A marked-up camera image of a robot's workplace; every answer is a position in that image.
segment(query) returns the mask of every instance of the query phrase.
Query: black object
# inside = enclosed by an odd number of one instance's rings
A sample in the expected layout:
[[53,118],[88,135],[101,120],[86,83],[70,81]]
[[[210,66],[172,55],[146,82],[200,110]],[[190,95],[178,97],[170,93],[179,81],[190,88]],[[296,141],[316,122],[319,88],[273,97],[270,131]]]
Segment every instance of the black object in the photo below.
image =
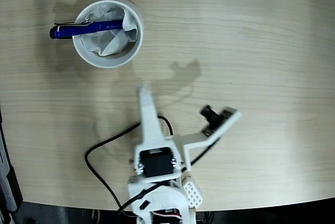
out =
[[150,204],[150,201],[145,200],[145,201],[141,204],[140,209],[141,209],[141,210],[144,210],[149,204]]
[[218,115],[211,109],[209,105],[206,105],[200,111],[200,114],[203,115],[209,122],[209,125],[202,130],[202,133],[206,136],[209,136],[215,132],[232,115],[232,113],[227,110],[223,110]]
[[140,160],[145,177],[154,177],[173,173],[173,155],[168,147],[140,152]]

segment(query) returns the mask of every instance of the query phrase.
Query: perforated white plastic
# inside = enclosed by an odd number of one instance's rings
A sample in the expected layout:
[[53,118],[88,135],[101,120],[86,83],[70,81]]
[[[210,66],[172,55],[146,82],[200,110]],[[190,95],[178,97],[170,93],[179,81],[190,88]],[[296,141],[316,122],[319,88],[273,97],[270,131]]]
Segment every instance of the perforated white plastic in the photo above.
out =
[[191,177],[186,177],[183,180],[183,188],[187,194],[188,207],[189,208],[198,208],[203,203],[203,196],[197,184]]

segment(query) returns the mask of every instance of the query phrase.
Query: blue pen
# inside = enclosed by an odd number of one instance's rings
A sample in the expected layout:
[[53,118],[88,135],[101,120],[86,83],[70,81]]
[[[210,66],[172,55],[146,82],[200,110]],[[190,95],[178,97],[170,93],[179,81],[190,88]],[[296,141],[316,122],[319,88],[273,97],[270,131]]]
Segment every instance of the blue pen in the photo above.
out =
[[98,31],[122,29],[122,20],[114,21],[92,21],[85,20],[80,24],[62,23],[54,24],[50,29],[51,39],[67,39],[72,36],[95,33]]

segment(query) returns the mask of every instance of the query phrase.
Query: screw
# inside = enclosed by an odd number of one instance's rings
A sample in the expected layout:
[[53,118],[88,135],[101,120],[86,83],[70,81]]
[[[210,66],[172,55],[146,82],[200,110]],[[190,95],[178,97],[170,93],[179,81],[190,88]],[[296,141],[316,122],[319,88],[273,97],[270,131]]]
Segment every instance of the screw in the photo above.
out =
[[143,173],[144,165],[142,163],[138,163],[138,169],[140,170],[141,173]]
[[175,158],[173,158],[173,159],[171,160],[171,164],[172,164],[173,167],[175,167],[175,166],[177,165],[177,161],[176,161]]

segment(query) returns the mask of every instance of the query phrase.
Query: gray object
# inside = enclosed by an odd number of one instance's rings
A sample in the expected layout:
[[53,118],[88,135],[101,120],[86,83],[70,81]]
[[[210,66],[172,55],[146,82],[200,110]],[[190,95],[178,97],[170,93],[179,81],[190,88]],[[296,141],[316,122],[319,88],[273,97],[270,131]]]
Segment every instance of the gray object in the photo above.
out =
[[11,221],[11,212],[16,212],[23,198],[14,168],[10,163],[2,126],[0,125],[0,217],[3,224]]

